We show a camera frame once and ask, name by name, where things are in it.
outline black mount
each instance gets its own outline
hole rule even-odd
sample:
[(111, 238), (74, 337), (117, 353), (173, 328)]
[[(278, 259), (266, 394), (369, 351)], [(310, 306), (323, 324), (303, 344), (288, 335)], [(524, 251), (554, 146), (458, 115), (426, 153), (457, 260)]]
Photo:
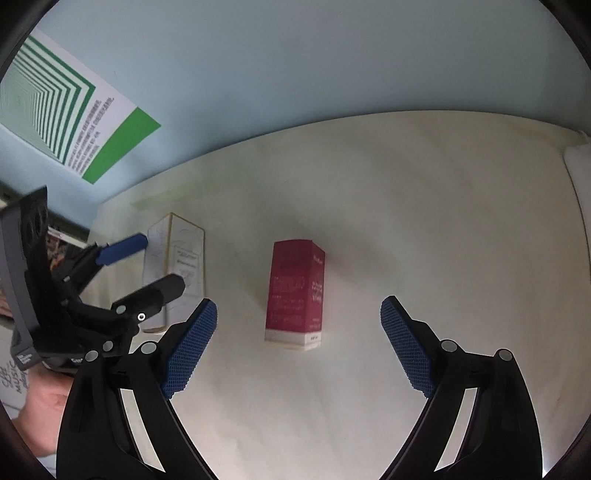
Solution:
[[(538, 424), (513, 354), (504, 349), (494, 356), (466, 353), (452, 340), (440, 341), (426, 323), (411, 319), (396, 297), (384, 305), (402, 320), (403, 333), (410, 334), (405, 340), (416, 342), (430, 360), (436, 388), (382, 480), (540, 480)], [(413, 365), (405, 364), (401, 352), (408, 345), (385, 328), (412, 382)], [(462, 446), (453, 464), (435, 471), (467, 388), (478, 391)]]

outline metal screw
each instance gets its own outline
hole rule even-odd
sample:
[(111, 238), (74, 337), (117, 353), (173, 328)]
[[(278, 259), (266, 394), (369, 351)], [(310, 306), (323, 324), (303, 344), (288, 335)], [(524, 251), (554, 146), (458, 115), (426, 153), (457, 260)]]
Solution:
[(441, 342), (441, 348), (446, 352), (455, 352), (457, 350), (457, 343), (452, 340), (444, 340)]
[(86, 356), (84, 357), (84, 360), (86, 360), (87, 362), (94, 362), (98, 357), (99, 357), (99, 352), (97, 352), (96, 350), (91, 350), (90, 352), (88, 352), (86, 354)]
[(142, 353), (149, 355), (149, 354), (154, 353), (156, 351), (156, 344), (154, 342), (147, 342), (142, 345), (141, 350), (142, 350)]
[(509, 350), (499, 350), (499, 356), (505, 362), (510, 362), (513, 360), (513, 354)]

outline human hand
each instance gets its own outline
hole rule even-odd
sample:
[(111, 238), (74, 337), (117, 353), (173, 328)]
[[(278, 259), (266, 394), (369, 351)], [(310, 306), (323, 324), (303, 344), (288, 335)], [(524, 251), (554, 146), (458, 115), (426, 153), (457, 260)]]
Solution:
[(25, 406), (12, 422), (33, 455), (45, 457), (57, 451), (61, 417), (73, 379), (38, 364), (28, 370), (28, 380)]

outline white table surface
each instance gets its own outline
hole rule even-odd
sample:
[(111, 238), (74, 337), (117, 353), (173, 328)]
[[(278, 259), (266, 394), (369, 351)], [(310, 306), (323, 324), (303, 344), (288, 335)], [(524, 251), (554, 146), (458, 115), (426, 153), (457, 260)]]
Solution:
[[(117, 195), (91, 238), (145, 232), (168, 212), (205, 229), (219, 327), (173, 404), (220, 480), (382, 475), (424, 405), (381, 329), (390, 294), (467, 351), (514, 352), (548, 469), (591, 410), (589, 254), (562, 158), (580, 143), (573, 131), (486, 113), (312, 124)], [(323, 343), (309, 352), (263, 342), (272, 245), (290, 238), (327, 254)], [(106, 268), (84, 298), (108, 307), (140, 286), (141, 270), (141, 255)], [(157, 465), (129, 398), (138, 444)]]

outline pink box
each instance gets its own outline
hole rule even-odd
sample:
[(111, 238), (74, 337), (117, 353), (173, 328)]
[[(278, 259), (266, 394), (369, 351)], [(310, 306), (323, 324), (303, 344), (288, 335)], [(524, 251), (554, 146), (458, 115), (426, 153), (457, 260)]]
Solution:
[(273, 247), (265, 340), (309, 350), (320, 345), (324, 252), (312, 240)]

